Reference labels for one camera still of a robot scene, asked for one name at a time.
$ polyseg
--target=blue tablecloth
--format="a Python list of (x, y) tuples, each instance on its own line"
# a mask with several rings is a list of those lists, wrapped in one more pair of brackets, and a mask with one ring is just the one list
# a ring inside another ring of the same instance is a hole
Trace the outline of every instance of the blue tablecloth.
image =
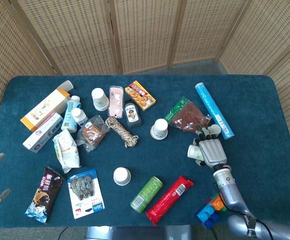
[[(9, 82), (0, 107), (0, 151), (6, 154), (0, 163), (0, 193), (12, 189), (0, 204), (0, 227), (43, 226), (24, 212), (33, 199), (44, 166), (63, 172), (52, 140), (38, 153), (22, 146), (31, 132), (20, 119), (65, 80), (73, 83), (70, 94), (80, 96), (89, 117), (101, 115), (105, 120), (108, 116), (107, 111), (99, 112), (93, 107), (92, 89), (103, 88), (107, 94), (111, 85), (125, 87), (134, 80), (156, 98), (156, 104), (146, 111), (140, 110), (143, 125), (130, 130), (140, 137), (136, 147), (126, 149), (121, 138), (111, 131), (90, 153), (80, 146), (81, 168), (64, 174), (68, 178), (95, 168), (105, 209), (74, 219), (69, 189), (64, 182), (47, 226), (150, 226), (145, 213), (138, 214), (130, 207), (131, 200), (152, 176), (157, 176), (164, 186), (150, 203), (151, 207), (181, 175), (192, 180), (194, 186), (181, 196), (159, 225), (199, 224), (195, 212), (215, 193), (215, 188), (213, 170), (199, 167), (187, 158), (195, 135), (173, 127), (168, 128), (168, 136), (162, 141), (150, 135), (155, 120), (164, 117), (182, 96), (207, 114), (194, 88), (199, 82), (205, 84), (235, 133), (228, 140), (219, 138), (250, 210), (262, 220), (290, 223), (290, 135), (271, 78), (263, 75), (18, 76)], [(126, 126), (125, 118), (119, 121)], [(128, 185), (114, 183), (113, 172), (117, 167), (130, 170)], [(220, 220), (225, 222), (228, 214), (222, 212)]]

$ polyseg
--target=red cracker package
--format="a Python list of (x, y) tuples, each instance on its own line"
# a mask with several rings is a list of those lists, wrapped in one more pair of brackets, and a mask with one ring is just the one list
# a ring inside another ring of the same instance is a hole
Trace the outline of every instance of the red cracker package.
[(180, 196), (191, 186), (193, 182), (184, 176), (180, 176), (158, 202), (146, 212), (146, 216), (156, 226), (161, 217), (173, 206)]

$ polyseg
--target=rope bundle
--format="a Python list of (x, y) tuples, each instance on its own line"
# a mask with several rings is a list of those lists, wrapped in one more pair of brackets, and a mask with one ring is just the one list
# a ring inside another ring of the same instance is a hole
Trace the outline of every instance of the rope bundle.
[(129, 131), (127, 131), (115, 117), (108, 117), (105, 123), (118, 135), (120, 135), (121, 139), (125, 142), (125, 148), (134, 147), (140, 139), (139, 136), (133, 136)]

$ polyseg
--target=green drink can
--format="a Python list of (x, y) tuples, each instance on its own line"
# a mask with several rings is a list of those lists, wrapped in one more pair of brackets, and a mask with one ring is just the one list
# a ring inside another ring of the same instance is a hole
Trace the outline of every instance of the green drink can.
[(154, 196), (161, 190), (163, 183), (157, 177), (152, 176), (146, 185), (130, 202), (130, 206), (139, 214), (142, 213)]

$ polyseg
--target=white cup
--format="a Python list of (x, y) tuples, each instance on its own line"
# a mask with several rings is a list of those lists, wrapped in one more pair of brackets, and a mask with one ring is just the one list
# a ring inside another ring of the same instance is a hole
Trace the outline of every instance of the white cup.
[(114, 171), (114, 182), (117, 185), (124, 186), (131, 180), (131, 172), (125, 167), (118, 167)]
[(188, 151), (187, 151), (187, 157), (191, 159), (204, 161), (201, 148), (195, 145), (189, 145)]
[(222, 131), (221, 127), (218, 124), (213, 124), (212, 126), (209, 126), (207, 130), (210, 134), (215, 134), (216, 137), (221, 134)]
[(167, 121), (163, 118), (157, 119), (155, 121), (155, 124), (150, 129), (150, 135), (155, 140), (163, 140), (166, 138), (168, 134), (168, 128), (169, 124)]
[(91, 97), (93, 98), (93, 104), (96, 110), (105, 111), (109, 108), (110, 101), (103, 89), (99, 87), (94, 88), (93, 91), (91, 91)]

